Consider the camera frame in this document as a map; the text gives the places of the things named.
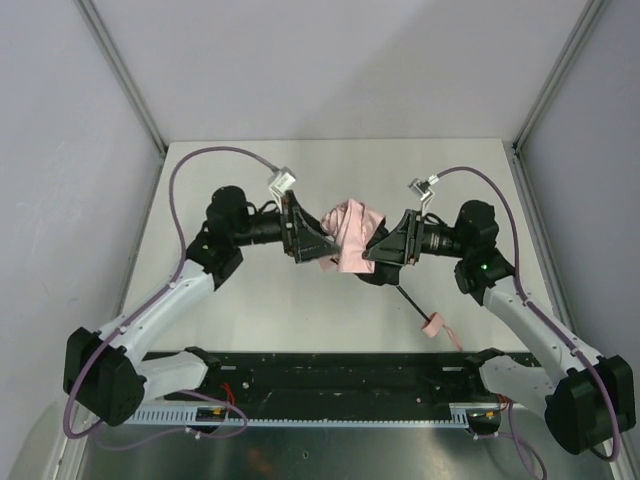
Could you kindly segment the pink and black folding umbrella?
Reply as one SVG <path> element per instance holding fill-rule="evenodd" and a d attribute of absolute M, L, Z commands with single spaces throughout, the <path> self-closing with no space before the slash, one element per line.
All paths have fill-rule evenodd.
<path fill-rule="evenodd" d="M 386 217 L 369 206 L 348 199 L 334 206 L 320 220 L 321 231 L 338 245 L 339 252 L 322 257 L 318 263 L 323 271 L 335 270 L 338 273 L 355 274 L 360 280 L 374 286 L 393 286 L 403 298 L 423 318 L 423 334 L 429 338 L 445 332 L 454 348 L 461 352 L 462 344 L 455 332 L 445 324 L 438 312 L 427 314 L 408 292 L 400 285 L 399 270 L 393 265 L 377 265 L 366 260 L 363 254 L 371 241 L 387 235 Z"/>

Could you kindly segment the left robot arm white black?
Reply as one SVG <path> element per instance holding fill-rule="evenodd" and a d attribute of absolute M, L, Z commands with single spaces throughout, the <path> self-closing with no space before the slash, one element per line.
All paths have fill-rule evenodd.
<path fill-rule="evenodd" d="M 91 332 L 73 332 L 66 345 L 63 390 L 70 399 L 115 427 L 145 402 L 195 390 L 219 366 L 199 347 L 149 360 L 156 340 L 187 310 L 208 298 L 235 273 L 245 246 L 279 243 L 296 263 L 330 257 L 339 246 L 309 215 L 293 191 L 280 207 L 255 208 L 237 186 L 216 190 L 206 219 L 181 254 L 174 274 L 132 311 Z"/>

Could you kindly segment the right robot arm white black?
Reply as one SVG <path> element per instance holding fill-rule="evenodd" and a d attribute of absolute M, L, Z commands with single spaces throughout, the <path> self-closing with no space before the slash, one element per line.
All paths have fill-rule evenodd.
<path fill-rule="evenodd" d="M 497 248 L 498 233 L 495 210 L 483 201 L 465 202 L 453 226 L 408 210 L 395 229 L 378 228 L 363 257 L 392 283 L 423 254 L 456 259 L 459 290 L 500 319 L 538 363 L 526 367 L 497 349 L 484 350 L 469 360 L 476 388 L 543 418 L 571 454 L 619 440 L 636 425 L 631 366 L 619 355 L 605 357 L 539 306 Z"/>

